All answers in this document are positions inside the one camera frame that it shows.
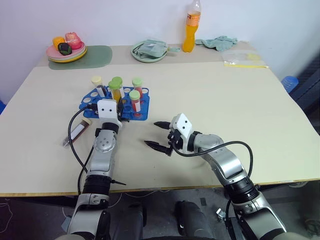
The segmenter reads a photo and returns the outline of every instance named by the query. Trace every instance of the green plate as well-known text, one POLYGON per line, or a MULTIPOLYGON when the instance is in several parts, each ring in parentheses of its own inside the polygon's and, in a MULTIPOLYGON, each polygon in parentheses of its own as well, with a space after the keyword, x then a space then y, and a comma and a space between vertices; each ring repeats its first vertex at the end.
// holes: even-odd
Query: green plate
POLYGON ((101 68, 111 62, 112 49, 108 46, 87 46, 87 53, 76 61, 49 61, 49 68, 53 70, 94 69, 101 68))
POLYGON ((133 45, 131 48, 132 56, 135 59, 137 59, 138 61, 143 62, 143 63, 155 63, 155 62, 160 61, 161 59, 163 59, 167 55, 168 51, 166 51, 161 57, 154 57, 154 56, 149 56, 146 54, 138 55, 138 54, 134 53, 135 49, 137 49, 139 46, 141 46, 144 43, 145 43, 145 41, 141 41, 141 42, 137 43, 136 45, 133 45))

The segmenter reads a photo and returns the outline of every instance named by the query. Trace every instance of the beige tabletop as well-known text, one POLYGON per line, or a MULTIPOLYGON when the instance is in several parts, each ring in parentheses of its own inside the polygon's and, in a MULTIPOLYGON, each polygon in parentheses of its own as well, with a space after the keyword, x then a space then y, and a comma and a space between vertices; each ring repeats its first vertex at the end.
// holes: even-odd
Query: beige tabletop
MULTIPOLYGON (((113 178, 127 185, 113 184, 113 192, 220 186, 202 158, 168 157, 144 144, 166 145, 168 131, 153 123, 170 122, 178 113, 185 113, 196 131, 248 143, 254 183, 320 178, 320 137, 269 68, 224 66, 220 53, 199 46, 193 62, 193 53, 175 53, 158 63, 140 63, 129 48, 113 47, 111 63, 100 68, 51 70, 43 59, 32 70, 0 115, 0 196, 77 194, 81 167, 62 141, 81 99, 93 89, 93 75, 105 84, 121 76, 124 86, 141 77, 149 88, 148 119, 124 122, 118 134, 113 178)), ((74 144, 83 161, 100 126, 94 119, 74 144)), ((247 150, 228 148, 248 169, 247 150)))

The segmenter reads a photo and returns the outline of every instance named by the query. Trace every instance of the test tube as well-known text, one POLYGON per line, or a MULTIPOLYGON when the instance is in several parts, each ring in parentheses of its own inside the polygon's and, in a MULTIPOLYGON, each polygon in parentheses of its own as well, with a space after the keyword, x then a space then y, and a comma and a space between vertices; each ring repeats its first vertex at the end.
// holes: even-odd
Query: test tube
POLYGON ((120 88, 119 88, 119 91, 120 91, 120 94, 121 94, 121 98, 125 98, 125 91, 124 91, 124 87, 122 86, 122 78, 119 77, 119 76, 115 76, 112 78, 111 80, 112 82, 116 82, 120 85, 120 88))
POLYGON ((105 98, 107 96, 107 91, 102 84, 101 76, 93 76, 91 78, 91 82, 95 85, 95 89, 98 92, 101 98, 105 98))
MULTIPOLYGON (((91 120, 84 117, 82 118, 81 122, 71 131, 70 136, 72 143, 92 124, 91 120)), ((62 145, 66 147, 69 145, 69 138, 68 136, 63 140, 62 145)))
POLYGON ((116 104, 118 104, 121 99, 120 83, 118 81, 110 81, 108 85, 111 90, 112 99, 116 100, 116 104))
MULTIPOLYGON (((135 112, 140 112, 141 111, 141 106, 140 106, 140 92, 137 90, 132 90, 129 92, 129 97, 131 100, 131 105, 132 108, 135 112)), ((134 116, 140 117, 140 113, 134 113, 134 116)))
POLYGON ((140 98, 142 99, 142 97, 143 97, 142 79, 140 77, 135 77, 134 79, 132 79, 132 84, 133 84, 134 90, 139 91, 140 98))

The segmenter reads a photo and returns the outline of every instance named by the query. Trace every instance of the white wall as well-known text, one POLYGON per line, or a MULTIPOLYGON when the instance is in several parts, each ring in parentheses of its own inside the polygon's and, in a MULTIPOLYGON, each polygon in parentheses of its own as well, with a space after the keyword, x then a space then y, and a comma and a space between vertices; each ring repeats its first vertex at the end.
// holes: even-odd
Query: white wall
MULTIPOLYGON (((190 2, 1 0, 0 99, 10 100, 52 38, 66 32, 77 32, 87 45, 133 45, 148 37, 181 43, 190 2)), ((250 41, 280 79, 298 74, 320 49, 320 0, 201 3, 197 38, 250 41)))

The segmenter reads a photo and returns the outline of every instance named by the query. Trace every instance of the plate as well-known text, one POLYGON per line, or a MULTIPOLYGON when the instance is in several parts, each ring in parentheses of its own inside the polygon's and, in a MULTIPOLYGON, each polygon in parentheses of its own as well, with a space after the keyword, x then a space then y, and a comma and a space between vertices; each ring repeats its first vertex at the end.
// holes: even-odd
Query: plate
POLYGON ((154 56, 149 56, 149 55, 146 55, 146 54, 143 54, 143 55, 138 55, 138 54, 135 54, 134 53, 134 50, 136 48, 138 48, 140 45, 144 44, 145 41, 141 41, 139 43, 137 43, 136 45, 133 45, 132 48, 131 48, 131 54, 132 56, 137 59, 138 61, 140 62, 143 62, 143 63, 155 63, 155 62, 158 62, 160 61, 161 59, 163 59, 166 55, 167 55, 167 52, 166 51, 162 56, 160 57, 154 57, 154 56))
POLYGON ((76 56, 81 51, 83 51, 85 48, 86 48, 86 45, 83 42, 81 42, 81 47, 80 48, 78 48, 76 50, 72 50, 72 53, 70 55, 63 56, 60 52, 58 52, 55 49, 55 47, 53 45, 51 45, 50 47, 47 48, 45 53, 49 58, 65 60, 67 58, 71 58, 71 57, 76 56))
POLYGON ((88 48, 85 47, 85 50, 84 50, 84 52, 83 52, 81 55, 79 55, 79 56, 77 56, 77 57, 75 57, 75 58, 71 58, 71 59, 69 59, 69 60, 53 60, 53 59, 51 59, 50 57, 48 57, 48 59, 49 59, 50 61, 56 62, 56 63, 69 63, 69 62, 73 62, 73 61, 75 61, 75 60, 78 60, 78 59, 82 58, 82 57, 87 53, 87 50, 88 50, 88 48))
POLYGON ((49 59, 51 60, 55 60, 55 61, 65 61, 65 60, 70 60, 70 59, 74 59, 78 56, 80 56, 81 54, 84 53, 84 51, 86 50, 87 47, 85 47, 81 52, 79 52, 77 55, 74 56, 70 56, 70 55, 66 55, 66 58, 60 59, 60 58, 56 58, 56 57, 49 57, 49 59))

